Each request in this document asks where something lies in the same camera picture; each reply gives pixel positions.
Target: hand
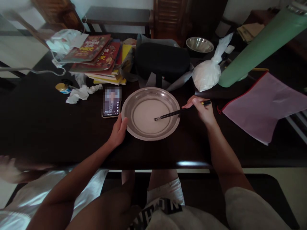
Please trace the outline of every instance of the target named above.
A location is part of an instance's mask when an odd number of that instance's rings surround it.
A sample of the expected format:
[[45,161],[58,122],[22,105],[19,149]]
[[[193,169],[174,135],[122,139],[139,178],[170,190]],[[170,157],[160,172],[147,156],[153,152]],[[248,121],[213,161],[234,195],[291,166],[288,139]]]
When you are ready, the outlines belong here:
[[187,104],[184,105],[182,108],[183,109],[184,108],[190,108],[192,105],[194,105],[196,107],[196,109],[198,110],[198,115],[199,115],[200,119],[205,123],[205,125],[208,128],[208,126],[217,125],[217,122],[216,122],[214,114],[213,114],[212,104],[210,104],[208,106],[203,106],[201,104],[201,102],[207,101],[207,100],[208,99],[204,99],[204,98],[197,97],[197,96],[193,95],[192,97],[190,97]]
[[124,118],[124,120],[122,121],[122,114],[120,113],[117,118],[117,121],[113,125],[113,130],[108,140],[108,143],[113,148],[119,146],[125,139],[127,124],[128,118]]
[[9,156],[0,156],[0,177],[6,182],[14,184],[35,180],[45,173],[43,170],[53,167],[52,165],[23,164],[22,167],[30,170],[23,172],[15,166],[15,161],[15,158],[10,159]]

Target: black pouch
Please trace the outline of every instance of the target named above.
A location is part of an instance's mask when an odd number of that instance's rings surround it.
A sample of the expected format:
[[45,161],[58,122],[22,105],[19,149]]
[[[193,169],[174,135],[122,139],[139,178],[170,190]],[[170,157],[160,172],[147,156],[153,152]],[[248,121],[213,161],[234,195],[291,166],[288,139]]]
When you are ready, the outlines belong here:
[[143,43],[134,57],[138,75],[147,80],[156,74],[156,87],[162,88],[162,77],[174,83],[190,69],[190,57],[186,50],[156,43]]

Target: batter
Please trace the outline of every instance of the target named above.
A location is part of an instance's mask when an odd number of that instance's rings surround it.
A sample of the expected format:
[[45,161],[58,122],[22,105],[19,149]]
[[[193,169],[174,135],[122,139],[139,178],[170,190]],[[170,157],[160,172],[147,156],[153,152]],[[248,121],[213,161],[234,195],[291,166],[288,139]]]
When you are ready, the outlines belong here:
[[167,106],[161,101],[147,100],[141,102],[135,109],[133,120],[136,127],[144,133],[155,134],[164,130],[170,118],[155,121],[154,118],[170,113]]

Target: shorts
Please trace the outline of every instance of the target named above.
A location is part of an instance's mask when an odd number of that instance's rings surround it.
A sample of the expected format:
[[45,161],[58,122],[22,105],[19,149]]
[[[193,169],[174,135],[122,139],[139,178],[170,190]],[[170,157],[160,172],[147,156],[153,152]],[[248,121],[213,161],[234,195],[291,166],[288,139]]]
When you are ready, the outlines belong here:
[[180,205],[185,205],[185,199],[183,197],[179,178],[158,188],[147,191],[147,204],[159,197],[168,198]]

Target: tissue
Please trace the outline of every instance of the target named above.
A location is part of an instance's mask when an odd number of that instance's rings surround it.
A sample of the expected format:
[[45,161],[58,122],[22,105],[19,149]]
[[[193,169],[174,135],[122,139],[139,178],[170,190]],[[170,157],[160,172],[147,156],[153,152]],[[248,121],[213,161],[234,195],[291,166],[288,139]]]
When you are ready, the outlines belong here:
[[90,88],[86,85],[82,85],[80,89],[73,89],[67,98],[66,103],[76,104],[79,99],[86,100],[90,94],[95,93],[100,87],[102,87],[101,84],[92,86]]

